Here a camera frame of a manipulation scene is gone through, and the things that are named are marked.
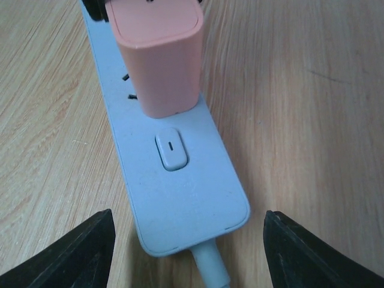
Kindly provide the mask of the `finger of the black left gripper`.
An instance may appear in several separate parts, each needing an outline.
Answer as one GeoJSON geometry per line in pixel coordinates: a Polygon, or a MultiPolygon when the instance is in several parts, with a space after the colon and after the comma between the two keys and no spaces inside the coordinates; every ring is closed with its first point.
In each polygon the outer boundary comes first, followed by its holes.
{"type": "Polygon", "coordinates": [[[109,22],[106,3],[107,0],[82,0],[82,4],[86,8],[90,18],[96,22],[109,22]]]}

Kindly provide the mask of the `light blue power strip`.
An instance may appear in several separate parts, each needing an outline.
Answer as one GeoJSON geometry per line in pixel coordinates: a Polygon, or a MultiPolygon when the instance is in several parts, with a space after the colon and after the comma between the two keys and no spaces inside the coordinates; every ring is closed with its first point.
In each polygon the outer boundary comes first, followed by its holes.
{"type": "Polygon", "coordinates": [[[82,11],[143,249],[163,257],[243,226],[250,204],[204,98],[182,113],[145,115],[110,23],[82,11]]]}

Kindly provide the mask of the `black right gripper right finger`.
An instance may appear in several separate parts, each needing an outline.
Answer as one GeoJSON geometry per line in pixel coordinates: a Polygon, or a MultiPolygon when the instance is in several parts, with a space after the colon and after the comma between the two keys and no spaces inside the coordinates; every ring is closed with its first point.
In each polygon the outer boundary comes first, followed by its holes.
{"type": "Polygon", "coordinates": [[[383,277],[280,211],[266,212],[263,243],[274,287],[383,287],[383,277]]]}

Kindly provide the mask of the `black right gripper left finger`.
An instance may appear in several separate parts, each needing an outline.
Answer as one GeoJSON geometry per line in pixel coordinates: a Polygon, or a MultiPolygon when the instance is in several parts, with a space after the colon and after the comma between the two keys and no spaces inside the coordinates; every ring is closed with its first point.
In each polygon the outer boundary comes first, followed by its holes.
{"type": "Polygon", "coordinates": [[[115,245],[112,210],[95,213],[1,275],[1,287],[106,287],[115,245]]]}

